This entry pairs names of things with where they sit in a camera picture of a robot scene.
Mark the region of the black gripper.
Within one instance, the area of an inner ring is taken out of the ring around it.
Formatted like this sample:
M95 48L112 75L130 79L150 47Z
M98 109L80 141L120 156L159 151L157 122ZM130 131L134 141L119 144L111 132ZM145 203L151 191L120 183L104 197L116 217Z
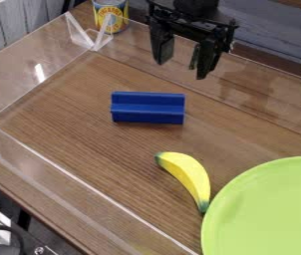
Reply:
M155 62L173 57L174 36L197 44L189 68L203 80L214 70L221 52L229 52L238 23L219 10L219 0L147 0L150 6L150 45Z

